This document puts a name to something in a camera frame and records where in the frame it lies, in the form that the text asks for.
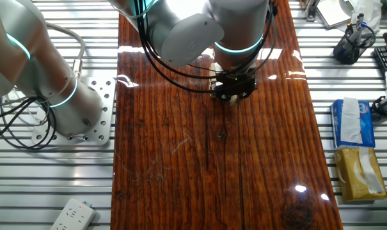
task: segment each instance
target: keyboard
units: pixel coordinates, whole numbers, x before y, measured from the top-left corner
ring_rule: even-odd
[[[387,46],[375,49],[375,57],[383,72],[387,71]]]

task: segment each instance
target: blue tissue box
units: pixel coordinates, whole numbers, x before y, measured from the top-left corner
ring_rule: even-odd
[[[357,147],[375,147],[374,128],[372,126],[371,109],[368,102],[359,103],[359,122],[361,123],[362,144],[341,141],[341,115],[344,100],[336,100],[330,107],[331,121],[333,123],[334,149]]]

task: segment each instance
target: wooden board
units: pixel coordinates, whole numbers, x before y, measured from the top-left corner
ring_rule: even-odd
[[[278,11],[276,50],[236,107],[162,79],[120,18],[111,229],[342,229],[288,2]]]

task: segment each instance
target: pen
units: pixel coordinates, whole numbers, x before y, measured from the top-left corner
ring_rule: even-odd
[[[364,22],[364,14],[360,13],[357,16],[357,29],[358,29],[358,26],[361,25],[361,23],[363,23],[363,22]],[[362,37],[362,32],[358,35],[357,39],[355,39],[355,42],[356,42],[357,45],[360,45],[361,37]]]
[[[355,39],[357,39],[358,35],[359,35],[360,33],[362,33],[362,30],[363,30],[366,26],[367,26],[367,23],[365,23],[365,22],[361,23],[361,24],[358,26],[357,30],[355,30],[354,33],[349,37],[350,41],[355,41]],[[352,46],[351,46],[351,44],[347,41],[347,42],[344,44],[344,46],[342,47],[342,49],[340,49],[340,52],[339,52],[338,54],[341,54],[341,55],[342,55],[342,54],[345,53],[345,51],[350,50],[350,49],[352,49]]]

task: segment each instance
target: robotic arm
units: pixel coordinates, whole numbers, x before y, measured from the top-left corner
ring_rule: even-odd
[[[142,28],[142,18],[148,19],[143,33],[167,65],[187,65],[213,46],[218,74],[208,78],[219,99],[243,99],[255,89],[251,68],[265,41],[267,14],[272,14],[269,0],[108,1],[136,29]],[[138,1],[146,5],[141,13]],[[238,82],[245,84],[235,87]],[[30,0],[0,0],[0,96],[14,86],[27,96],[47,98],[56,115],[56,130],[63,135],[81,134],[101,116],[98,93],[85,86],[61,57]]]
[[[217,71],[210,80],[213,96],[236,104],[255,90],[252,68],[267,37],[265,22],[273,11],[269,0],[139,0],[139,5],[146,1],[139,11],[138,0],[108,1],[136,29],[144,18],[147,40],[166,65],[188,65],[213,46]]]

